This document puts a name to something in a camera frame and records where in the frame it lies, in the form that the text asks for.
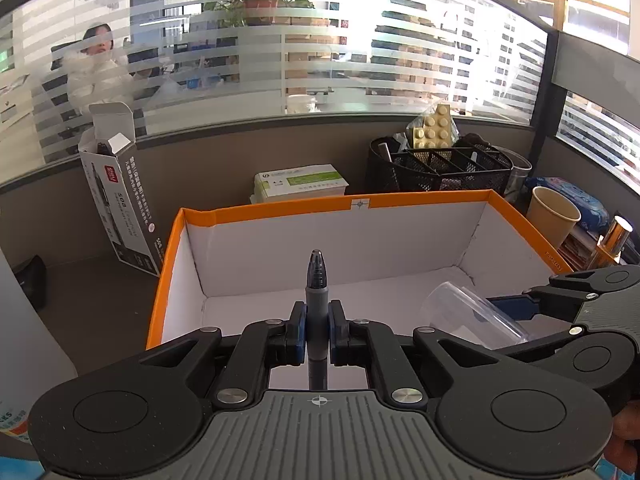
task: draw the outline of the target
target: open box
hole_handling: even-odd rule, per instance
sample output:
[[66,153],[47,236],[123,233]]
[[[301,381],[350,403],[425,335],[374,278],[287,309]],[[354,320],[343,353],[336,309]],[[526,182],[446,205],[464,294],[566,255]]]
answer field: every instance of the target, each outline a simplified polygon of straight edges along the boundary
[[[347,319],[367,318],[411,335],[440,283],[484,297],[520,294],[571,269],[492,190],[315,198],[198,212],[175,219],[147,347],[217,326],[289,319],[305,299],[309,254],[324,254],[330,300]],[[542,316],[534,336],[564,329]],[[366,388],[364,371],[330,367],[329,388]],[[306,365],[271,371],[271,388],[306,389]]]

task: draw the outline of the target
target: white fluffy jacket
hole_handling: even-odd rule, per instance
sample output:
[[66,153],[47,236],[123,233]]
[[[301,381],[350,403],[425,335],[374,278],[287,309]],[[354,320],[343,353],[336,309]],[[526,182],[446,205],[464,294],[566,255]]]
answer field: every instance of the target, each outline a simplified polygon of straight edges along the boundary
[[66,93],[71,105],[82,115],[90,116],[89,105],[123,102],[131,107],[133,78],[124,63],[116,62],[111,51],[95,56],[69,52],[62,60],[67,73]]

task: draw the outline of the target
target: black mesh organizer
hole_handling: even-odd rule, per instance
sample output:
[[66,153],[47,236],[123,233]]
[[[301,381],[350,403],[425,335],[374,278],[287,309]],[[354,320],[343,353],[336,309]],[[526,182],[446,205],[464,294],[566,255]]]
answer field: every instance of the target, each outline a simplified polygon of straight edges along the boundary
[[[380,156],[381,142],[386,142],[393,162]],[[454,148],[402,153],[398,149],[399,143],[392,137],[371,142],[365,179],[368,193],[493,189],[502,195],[513,167],[509,158],[496,148],[464,140],[459,140]]]

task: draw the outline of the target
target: finger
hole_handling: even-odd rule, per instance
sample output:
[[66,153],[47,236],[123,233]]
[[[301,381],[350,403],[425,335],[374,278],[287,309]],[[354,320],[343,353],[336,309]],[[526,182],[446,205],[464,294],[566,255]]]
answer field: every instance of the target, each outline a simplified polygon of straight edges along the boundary
[[638,466],[636,449],[618,436],[611,435],[609,443],[604,449],[604,458],[628,475],[636,472]]
[[632,400],[613,418],[613,434],[624,440],[640,438],[640,401]]

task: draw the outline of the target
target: transparent plastic cup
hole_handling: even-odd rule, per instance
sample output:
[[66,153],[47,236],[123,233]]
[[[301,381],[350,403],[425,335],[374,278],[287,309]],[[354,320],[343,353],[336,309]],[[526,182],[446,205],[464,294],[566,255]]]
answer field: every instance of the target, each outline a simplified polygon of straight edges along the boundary
[[444,282],[424,300],[420,322],[490,350],[527,342],[517,322],[469,288]]

